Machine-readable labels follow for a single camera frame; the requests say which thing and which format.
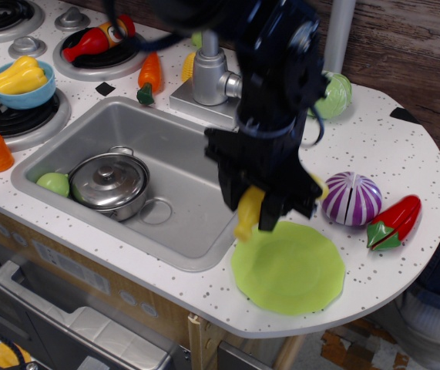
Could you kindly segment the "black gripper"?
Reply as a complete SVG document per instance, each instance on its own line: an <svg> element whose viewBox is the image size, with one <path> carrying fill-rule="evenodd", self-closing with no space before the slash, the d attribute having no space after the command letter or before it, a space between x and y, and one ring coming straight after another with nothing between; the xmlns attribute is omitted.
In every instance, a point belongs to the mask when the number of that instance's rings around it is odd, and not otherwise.
<svg viewBox="0 0 440 370"><path fill-rule="evenodd" d="M205 155L217 162L223 201L236 210L251 185L265 192L258 229L273 231L279 219L294 210L310 218L322 189L299 159L301 131L276 138L255 138L241 131L207 128Z"/></svg>

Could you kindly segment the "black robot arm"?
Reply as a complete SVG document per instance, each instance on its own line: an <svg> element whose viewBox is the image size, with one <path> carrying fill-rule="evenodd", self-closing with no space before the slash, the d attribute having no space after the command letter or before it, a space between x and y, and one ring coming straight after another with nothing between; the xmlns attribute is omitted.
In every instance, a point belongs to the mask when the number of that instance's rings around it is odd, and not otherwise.
<svg viewBox="0 0 440 370"><path fill-rule="evenodd" d="M234 44L243 80L238 129L205 130L205 154L217 163L225 204L236 210L255 186L265 193L261 230L273 230L292 210L312 216L322 190L298 152L307 113L327 87L316 11L302 1L153 1L151 7L172 33L152 42L125 37L126 46L157 51L203 30Z"/></svg>

